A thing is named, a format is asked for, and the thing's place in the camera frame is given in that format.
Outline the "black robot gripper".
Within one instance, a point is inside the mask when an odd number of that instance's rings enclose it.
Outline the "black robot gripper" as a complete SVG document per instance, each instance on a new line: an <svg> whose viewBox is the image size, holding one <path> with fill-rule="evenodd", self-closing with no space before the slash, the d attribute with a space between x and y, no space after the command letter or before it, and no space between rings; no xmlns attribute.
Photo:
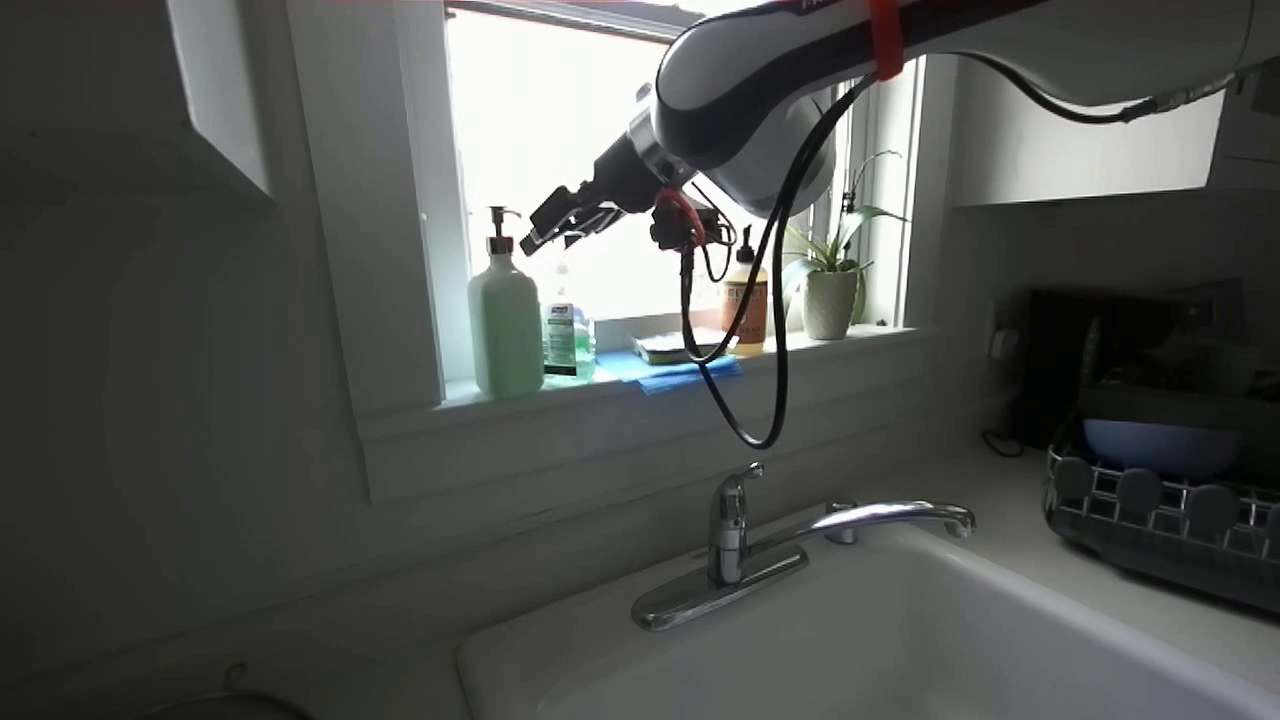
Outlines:
<svg viewBox="0 0 1280 720"><path fill-rule="evenodd" d="M596 235L624 217L615 198L607 198L594 178L579 189L558 189L537 210L522 241L526 256L543 251L565 235Z"/></svg>

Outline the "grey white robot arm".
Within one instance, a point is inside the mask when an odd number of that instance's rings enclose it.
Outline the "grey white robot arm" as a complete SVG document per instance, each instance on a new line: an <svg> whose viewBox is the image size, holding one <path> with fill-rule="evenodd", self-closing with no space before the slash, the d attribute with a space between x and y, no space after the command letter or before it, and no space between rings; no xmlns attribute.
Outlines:
<svg viewBox="0 0 1280 720"><path fill-rule="evenodd" d="M814 204L832 150L796 169L836 84L911 59L1009 71L1070 109L1168 110L1280 56L1280 0L769 0L689 25L594 171L553 189L522 251L652 210L691 174L769 218Z"/></svg>

